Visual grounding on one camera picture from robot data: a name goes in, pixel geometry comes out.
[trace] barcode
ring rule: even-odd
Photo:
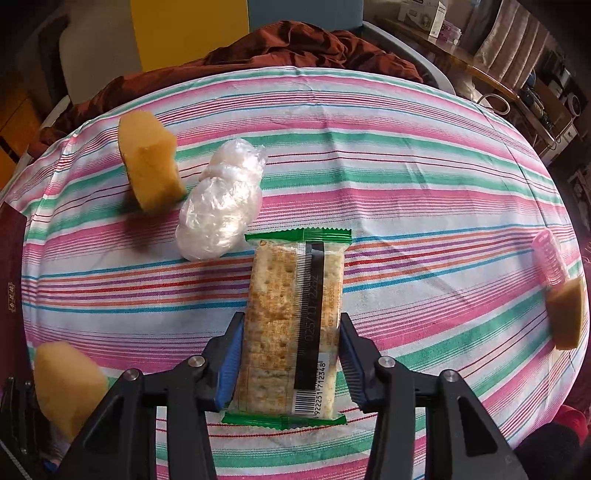
[[[294,390],[294,409],[298,415],[314,415],[316,405],[315,390]]]
[[[316,369],[316,389],[294,389],[294,401],[291,411],[294,415],[319,418],[322,416],[322,404],[324,403],[324,381],[328,372],[330,356],[328,353],[318,354],[318,367]]]

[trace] pink hair curler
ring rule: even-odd
[[[560,253],[560,246],[552,231],[544,229],[531,243],[535,259],[542,269],[548,287],[562,285],[569,278],[569,271]]]

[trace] cardboard box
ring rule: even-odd
[[[408,0],[400,5],[398,20],[438,37],[447,12],[447,0]]]

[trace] green wrapper edge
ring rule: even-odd
[[[334,420],[308,419],[306,417],[254,415],[248,413],[226,412],[222,423],[227,425],[241,425],[249,427],[266,427],[275,430],[299,429],[302,427],[321,427],[332,425],[347,425],[347,417],[340,414]]]
[[[248,233],[244,235],[249,240],[284,240],[286,242],[334,242],[350,244],[351,230],[340,228],[294,228],[276,232]]]

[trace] metal screw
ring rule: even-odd
[[[139,377],[139,370],[137,368],[130,368],[123,372],[123,378],[126,379],[128,382],[133,382],[137,380]]]
[[[460,379],[460,375],[455,370],[445,370],[443,372],[443,378],[448,382],[457,382]]]
[[[193,355],[188,363],[191,367],[201,367],[205,363],[205,359],[201,355]]]
[[[378,363],[384,368],[392,368],[396,365],[396,360],[391,356],[381,356],[378,359]]]

